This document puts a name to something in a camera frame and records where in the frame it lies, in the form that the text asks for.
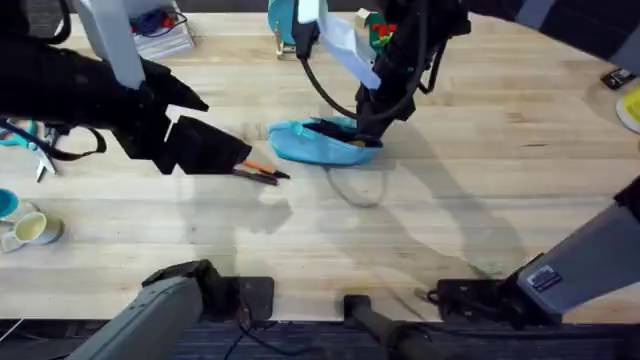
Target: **red object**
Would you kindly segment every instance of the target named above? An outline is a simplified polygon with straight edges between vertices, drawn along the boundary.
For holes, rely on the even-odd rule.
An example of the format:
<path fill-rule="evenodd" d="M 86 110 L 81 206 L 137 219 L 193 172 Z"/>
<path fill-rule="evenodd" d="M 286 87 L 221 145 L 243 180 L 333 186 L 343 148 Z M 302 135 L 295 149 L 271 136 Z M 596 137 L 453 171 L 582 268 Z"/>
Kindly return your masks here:
<path fill-rule="evenodd" d="M 387 25 L 387 24 L 373 24 L 373 26 L 371 27 L 373 29 L 373 31 L 378 31 L 378 37 L 384 37 L 389 35 L 389 33 L 393 33 L 396 31 L 396 25 L 395 24 L 391 24 L 391 25 Z"/>
<path fill-rule="evenodd" d="M 173 26 L 173 19 L 170 16 L 167 16 L 166 18 L 164 18 L 164 21 L 162 21 L 162 26 L 163 27 L 172 27 Z"/>

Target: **blue cloth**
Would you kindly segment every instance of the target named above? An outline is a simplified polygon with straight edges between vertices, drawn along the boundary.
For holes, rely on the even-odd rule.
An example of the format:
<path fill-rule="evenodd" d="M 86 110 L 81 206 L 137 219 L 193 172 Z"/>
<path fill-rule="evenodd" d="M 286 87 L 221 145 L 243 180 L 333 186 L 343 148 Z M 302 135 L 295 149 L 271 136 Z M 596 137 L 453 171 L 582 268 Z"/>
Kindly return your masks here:
<path fill-rule="evenodd" d="M 18 208 L 18 197 L 7 189 L 0 189 L 0 218 L 11 215 Z"/>
<path fill-rule="evenodd" d="M 355 122 L 346 117 L 324 119 L 345 132 L 355 133 Z M 304 127 L 319 119 L 290 120 L 269 127 L 269 143 L 276 154 L 287 160 L 324 165 L 366 164 L 380 147 L 360 147 L 347 144 Z"/>

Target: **coffee cup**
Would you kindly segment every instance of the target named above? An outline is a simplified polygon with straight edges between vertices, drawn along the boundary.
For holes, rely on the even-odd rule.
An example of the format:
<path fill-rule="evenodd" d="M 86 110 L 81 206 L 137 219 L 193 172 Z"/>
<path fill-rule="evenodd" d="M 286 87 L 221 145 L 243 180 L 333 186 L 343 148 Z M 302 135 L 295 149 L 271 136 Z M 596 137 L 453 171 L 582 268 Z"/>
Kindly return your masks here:
<path fill-rule="evenodd" d="M 2 251 L 16 250 L 27 244 L 45 245 L 57 240 L 62 232 L 62 220 L 42 212 L 24 215 L 13 229 L 2 235 Z"/>

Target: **metal clamp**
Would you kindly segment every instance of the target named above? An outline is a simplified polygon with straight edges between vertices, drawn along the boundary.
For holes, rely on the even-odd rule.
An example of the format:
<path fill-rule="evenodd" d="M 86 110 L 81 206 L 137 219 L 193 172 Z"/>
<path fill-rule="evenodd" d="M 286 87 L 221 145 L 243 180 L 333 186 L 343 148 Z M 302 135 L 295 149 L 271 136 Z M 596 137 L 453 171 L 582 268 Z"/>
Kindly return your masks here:
<path fill-rule="evenodd" d="M 285 44 L 280 37 L 280 30 L 278 29 L 278 22 L 276 21 L 276 29 L 273 32 L 276 36 L 276 58 L 278 60 L 284 60 L 285 54 L 295 54 L 296 46 L 293 44 Z"/>

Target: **wooden tabletop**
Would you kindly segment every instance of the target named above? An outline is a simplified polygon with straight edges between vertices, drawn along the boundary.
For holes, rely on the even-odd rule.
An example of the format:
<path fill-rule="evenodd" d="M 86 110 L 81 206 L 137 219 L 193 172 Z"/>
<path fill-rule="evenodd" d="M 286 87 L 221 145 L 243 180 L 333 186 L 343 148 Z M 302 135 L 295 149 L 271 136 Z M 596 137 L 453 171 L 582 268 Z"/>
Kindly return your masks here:
<path fill-rule="evenodd" d="M 197 49 L 163 63 L 211 109 L 182 112 L 252 143 L 252 159 L 292 180 L 162 176 L 106 134 L 106 154 L 57 162 L 62 176 L 36 184 L 36 159 L 2 148 L 0 186 L 61 216 L 66 234 L 0 255 L 0 317 L 111 318 L 157 269 L 209 259 L 225 275 L 272 276 L 275 319 L 336 320 L 342 295 L 363 293 L 395 319 L 437 320 L 415 288 L 509 275 L 640 174 L 638 136 L 614 113 L 620 94 L 598 80 L 610 65 L 482 17 L 451 42 L 435 93 L 416 95 L 416 113 L 385 134 L 371 164 L 278 159 L 267 126 L 326 111 L 302 67 L 276 60 L 265 14 L 188 17 Z M 78 26 L 65 45 L 91 53 Z M 357 82 L 321 46 L 312 66 L 355 105 Z M 59 144 L 93 146 L 82 129 Z M 567 321 L 640 321 L 640 286 Z"/>

